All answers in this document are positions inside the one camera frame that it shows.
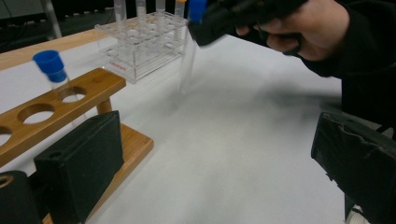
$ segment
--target transparent rack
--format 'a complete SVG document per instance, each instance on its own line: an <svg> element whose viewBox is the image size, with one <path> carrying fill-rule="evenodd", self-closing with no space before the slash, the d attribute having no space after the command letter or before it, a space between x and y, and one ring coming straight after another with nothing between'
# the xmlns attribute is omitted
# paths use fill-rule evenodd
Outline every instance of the transparent rack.
<svg viewBox="0 0 396 224"><path fill-rule="evenodd" d="M165 12L164 18L149 13L143 22L135 17L121 24L95 25L99 51L108 56L103 68L135 84L181 56L181 30L186 23L187 20Z"/></svg>

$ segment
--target wooden rack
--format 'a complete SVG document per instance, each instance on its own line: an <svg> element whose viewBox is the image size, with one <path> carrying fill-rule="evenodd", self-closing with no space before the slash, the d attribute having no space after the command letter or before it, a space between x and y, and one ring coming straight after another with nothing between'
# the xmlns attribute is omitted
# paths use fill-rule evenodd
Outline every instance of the wooden rack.
<svg viewBox="0 0 396 224"><path fill-rule="evenodd" d="M10 134L10 138L0 146L0 167L20 156L26 150L43 141L63 126L96 106L98 114L112 110L110 96L125 87L125 79L107 70L97 68L71 80L56 91L48 91L35 99L19 105L0 115L0 134ZM64 103L59 92L84 95L78 101ZM49 111L53 114L38 123L24 123L33 114ZM124 164L115 174L111 184L92 209L90 216L117 189L151 151L154 143L151 138L121 124ZM43 223L52 223L46 216Z"/></svg>

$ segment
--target white tabletop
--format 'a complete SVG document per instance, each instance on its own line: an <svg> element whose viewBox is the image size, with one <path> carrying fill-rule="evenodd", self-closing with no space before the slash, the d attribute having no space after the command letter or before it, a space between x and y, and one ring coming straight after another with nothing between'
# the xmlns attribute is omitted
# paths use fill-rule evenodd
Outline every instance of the white tabletop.
<svg viewBox="0 0 396 224"><path fill-rule="evenodd" d="M61 56L71 78L104 59L96 43ZM231 36L197 49L184 95L179 64L112 96L121 122L151 137L154 149L88 223L344 223L343 192L310 157L319 113L340 105L339 80ZM0 113L50 90L33 63L1 71L0 83ZM30 174L26 161L0 172Z"/></svg>

